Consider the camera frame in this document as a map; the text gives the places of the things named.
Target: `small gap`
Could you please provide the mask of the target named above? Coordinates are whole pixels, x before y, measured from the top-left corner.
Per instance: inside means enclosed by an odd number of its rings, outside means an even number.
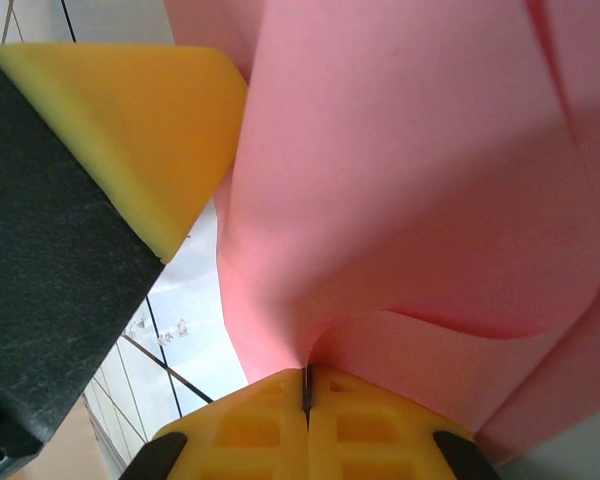
[[[307,430],[311,419],[311,407],[313,406],[313,367],[309,365],[302,369],[302,410],[307,419]]]
[[[127,418],[127,416],[120,409],[120,407],[118,407],[118,404],[113,401],[113,398],[111,398],[111,395],[109,395],[107,393],[107,391],[104,389],[104,387],[102,385],[100,385],[100,382],[96,378],[94,378],[93,381],[96,383],[96,385],[98,385],[98,387],[100,387],[100,390],[102,390],[102,393],[104,393],[106,395],[106,397],[109,400],[111,400],[111,403],[113,404],[114,408],[120,412],[120,415],[122,415],[122,417],[127,421],[127,423],[131,426],[131,428],[133,429],[133,431],[136,432],[136,434],[138,435],[138,438],[140,438],[140,440],[142,440],[143,442],[146,442],[146,440],[142,437],[142,435],[140,434],[140,432],[138,432],[138,430],[136,429],[136,427],[133,426],[133,423],[131,423],[131,421]]]
[[[129,391],[131,392],[131,398],[133,398],[133,405],[136,407],[136,412],[138,413],[138,418],[140,419],[140,427],[142,427],[142,433],[144,433],[144,438],[147,440],[147,431],[144,428],[144,422],[142,421],[142,415],[140,415],[140,409],[138,408],[138,402],[136,402],[136,395],[133,393],[133,387],[131,386],[131,381],[129,380],[129,374],[127,373],[127,367],[122,358],[122,354],[120,353],[120,347],[118,347],[118,342],[116,342],[116,350],[118,350],[118,357],[120,357],[120,363],[122,363],[122,370],[124,370],[124,376],[127,379],[127,385],[129,386]]]
[[[162,347],[162,345],[160,345],[160,333],[158,332],[158,326],[156,325],[156,319],[153,315],[153,308],[151,308],[151,302],[149,301],[149,296],[147,295],[146,297],[147,300],[147,307],[149,307],[149,315],[151,315],[151,323],[153,323],[153,330],[156,333],[156,341],[158,342],[158,347],[160,347],[160,353],[162,354],[162,360],[164,361],[164,365],[165,370],[167,371],[167,376],[169,377],[169,384],[171,385],[171,392],[173,393],[173,399],[176,401],[176,407],[178,407],[178,415],[180,415],[180,418],[183,417],[182,415],[182,408],[180,408],[180,400],[178,400],[178,395],[176,394],[176,387],[173,384],[173,377],[171,376],[171,372],[170,372],[170,368],[169,368],[169,363],[167,362],[167,356],[164,353],[164,348]]]
[[[71,23],[71,18],[69,17],[69,9],[67,9],[67,4],[64,2],[64,0],[60,0],[60,3],[62,3],[62,10],[64,11],[64,18],[67,21],[67,27],[69,27],[71,40],[73,43],[76,43],[76,34],[73,31],[73,24]]]
[[[140,345],[138,342],[136,342],[133,338],[131,338],[127,335],[122,335],[122,338],[124,338],[127,342],[129,342],[131,345],[133,345],[138,350],[140,350],[142,353],[144,353],[154,363],[159,365],[160,368],[162,368],[163,370],[166,370],[169,374],[173,375],[173,378],[176,378],[180,383],[182,383],[185,387],[187,387],[189,390],[191,390],[193,393],[195,393],[197,396],[199,396],[202,400],[204,400],[207,403],[213,402],[213,399],[209,395],[207,395],[202,390],[200,390],[198,387],[193,385],[191,382],[189,382],[186,378],[184,378],[178,372],[176,372],[175,370],[173,370],[170,367],[168,367],[167,365],[165,365],[162,361],[160,361],[160,359],[156,358],[155,355],[153,355],[146,348],[144,348],[142,345]]]
[[[104,379],[104,384],[107,387],[107,392],[111,393],[111,389],[109,388],[109,382],[107,382],[107,377],[104,374],[104,370],[102,370],[102,378]],[[131,450],[129,450],[129,445],[127,445],[127,438],[124,436],[124,430],[122,430],[122,423],[120,423],[120,417],[118,416],[118,413],[117,413],[118,410],[120,410],[120,408],[118,407],[118,404],[113,401],[113,397],[111,395],[107,395],[107,396],[109,397],[109,400],[111,400],[111,404],[113,405],[113,413],[116,416],[116,420],[118,421],[118,426],[120,427],[120,433],[122,434],[122,440],[124,441],[124,447],[127,449],[127,455],[129,458],[131,458]]]

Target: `yellow foam pad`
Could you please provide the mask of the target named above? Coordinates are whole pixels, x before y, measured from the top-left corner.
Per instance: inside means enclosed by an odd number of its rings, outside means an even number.
[[[455,480],[436,431],[456,423],[362,379],[314,367],[307,431],[302,372],[285,370],[163,428],[187,436],[169,480]]]
[[[169,479],[306,480],[302,372],[284,370],[160,430],[187,435]]]
[[[0,68],[170,260],[235,158],[247,87],[231,61],[210,48],[13,44]]]
[[[406,398],[329,367],[314,368],[311,479],[455,480],[433,433],[469,432]]]

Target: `pink fabric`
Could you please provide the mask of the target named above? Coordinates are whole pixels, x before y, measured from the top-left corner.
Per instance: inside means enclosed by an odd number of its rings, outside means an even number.
[[[264,0],[165,0],[176,43],[214,47],[251,76]]]
[[[496,460],[600,408],[600,0],[218,3],[166,1],[180,43],[258,45],[217,198],[249,379],[311,355]]]

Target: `grout line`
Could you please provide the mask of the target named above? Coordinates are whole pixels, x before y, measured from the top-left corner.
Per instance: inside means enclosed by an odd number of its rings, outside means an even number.
[[[107,419],[104,418],[104,412],[102,411],[102,405],[100,405],[100,399],[98,398],[98,395],[96,395],[96,390],[95,388],[93,388],[93,385],[90,385],[91,389],[93,390],[93,396],[96,397],[96,402],[98,403],[98,409],[100,410],[100,415],[102,415],[102,423],[104,423],[104,432],[111,436],[111,434],[109,433],[109,427],[107,426]]]
[[[93,411],[91,410],[89,402],[87,401],[85,403],[87,411],[89,412],[89,422],[91,423],[91,427],[93,428],[97,443],[101,444],[102,448],[107,451],[107,454],[111,457],[111,460],[115,464],[116,469],[120,472],[124,472],[126,468],[126,462],[122,459],[120,453],[118,453],[118,450],[113,445],[113,442],[109,437],[109,433],[106,431],[106,429],[102,428],[102,425],[100,425],[98,419],[93,415]]]
[[[124,429],[122,428],[122,422],[120,421],[120,414],[117,408],[113,409],[113,414],[116,416],[116,420],[118,421],[118,426],[120,427],[120,433],[122,434],[122,441],[124,442],[124,448],[127,449],[127,456],[129,457],[129,463],[133,460],[131,456],[131,450],[129,449],[129,444],[127,443],[127,436],[124,434]]]
[[[14,0],[9,0],[9,5],[7,6],[7,17],[4,20],[4,27],[2,29],[2,39],[0,40],[0,45],[4,45],[4,42],[7,41],[7,29],[9,28],[9,22],[11,21],[11,12],[13,12],[13,2]]]
[[[153,330],[156,333],[156,340],[158,341],[158,347],[160,347],[160,353],[162,354],[162,359],[164,360],[164,364],[167,368],[169,368],[169,362],[167,362],[167,355],[164,353],[164,348],[160,345],[160,333],[158,332],[158,326],[156,325],[156,319],[153,316],[153,308],[151,308],[151,302],[149,301],[149,295],[146,297],[147,307],[149,307],[149,315],[151,315],[151,323],[153,323]],[[167,377],[169,377],[169,384],[171,385],[171,392],[173,393],[173,399],[176,401],[176,407],[178,407],[178,415],[182,418],[182,408],[180,408],[180,400],[178,399],[178,395],[176,394],[176,387],[173,384],[173,378],[169,374],[169,370],[167,370]]]
[[[127,335],[122,335],[122,338],[124,338],[131,345],[136,347],[138,350],[140,350],[142,353],[144,353],[147,357],[149,357],[151,360],[153,360],[154,363],[157,363],[159,367],[161,367],[163,370],[166,370],[169,375],[172,375],[176,380],[178,380],[180,383],[182,383],[185,387],[187,387],[189,390],[191,390],[191,392],[195,393],[202,400],[204,400],[207,403],[213,402],[213,399],[209,395],[207,395],[202,390],[200,390],[198,387],[193,385],[191,382],[189,382],[189,380],[184,378],[178,372],[176,372],[175,370],[172,370],[170,367],[168,367],[167,365],[162,363],[158,358],[156,358],[154,355],[152,355],[151,352],[149,352],[146,348],[144,348],[142,345],[140,345],[134,339],[128,337]]]
[[[138,408],[138,402],[136,402],[136,395],[133,393],[133,387],[131,387],[131,380],[129,380],[129,374],[127,373],[127,367],[124,364],[124,360],[122,358],[122,353],[120,353],[120,347],[118,346],[118,342],[116,342],[116,350],[118,350],[118,357],[120,357],[120,363],[122,363],[122,369],[124,370],[124,376],[127,379],[127,385],[129,385],[129,391],[131,391],[131,398],[133,398],[133,404],[136,407],[136,412],[138,413],[138,418],[140,419],[140,427],[142,427],[142,433],[144,434],[145,440],[147,439],[147,431],[144,428],[144,422],[142,421],[142,415],[140,415],[140,409]]]
[[[20,36],[20,41],[24,42],[22,38],[22,31],[20,30],[20,23],[18,22],[18,16],[16,15],[16,11],[13,11],[13,19],[16,21],[16,28],[18,29],[18,35]]]
[[[147,443],[147,440],[145,440],[144,438],[142,438],[142,435],[140,434],[140,432],[138,432],[138,430],[136,429],[136,427],[133,426],[133,423],[131,423],[131,421],[127,418],[127,416],[124,414],[124,412],[122,411],[122,409],[118,406],[118,404],[113,401],[113,398],[111,397],[111,395],[109,395],[106,392],[106,390],[104,389],[104,387],[102,385],[100,385],[100,382],[96,378],[93,378],[93,381],[96,383],[96,385],[98,385],[100,387],[100,390],[102,390],[102,393],[104,393],[107,396],[107,398],[109,400],[111,400],[111,403],[113,404],[113,406],[115,407],[115,409],[120,412],[120,415],[122,415],[122,417],[127,421],[127,423],[131,426],[131,428],[133,429],[133,431],[136,432],[136,435],[138,435],[138,437],[140,438],[140,440],[142,440],[144,443]]]
[[[67,9],[67,4],[64,2],[64,0],[60,0],[60,3],[62,3],[62,10],[64,11],[64,18],[67,21],[67,26],[69,27],[71,40],[73,40],[73,43],[76,43],[76,34],[73,31],[73,24],[71,23],[71,18],[69,18],[69,10]]]
[[[117,407],[117,404],[116,404],[116,402],[113,401],[113,397],[110,396],[111,395],[111,389],[109,388],[109,382],[107,382],[107,377],[104,374],[104,370],[102,370],[102,366],[100,367],[100,370],[102,371],[102,378],[104,380],[105,386],[107,387],[107,392],[109,392],[109,400],[111,400],[111,403],[114,406],[113,413],[116,416],[116,420],[118,421],[118,426],[120,427],[120,433],[122,434],[122,440],[124,441],[124,447],[127,449],[127,456],[129,457],[129,462],[131,462],[131,450],[129,450],[129,445],[127,445],[127,439],[124,436],[124,430],[122,430],[122,424],[120,423],[120,417],[118,416],[118,413],[117,413],[117,411],[120,410],[120,409],[119,408],[115,408],[115,407]]]

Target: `black plastic part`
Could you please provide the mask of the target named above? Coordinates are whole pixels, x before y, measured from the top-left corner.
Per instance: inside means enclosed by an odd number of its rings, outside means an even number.
[[[443,430],[433,439],[457,480],[501,480],[474,442]]]
[[[0,476],[50,439],[162,268],[0,70],[0,435],[21,459]]]
[[[313,407],[313,366],[309,365],[302,369],[302,410],[307,417],[307,430],[311,419],[311,407]]]
[[[187,444],[184,433],[168,433],[140,449],[120,480],[167,480],[182,449]]]

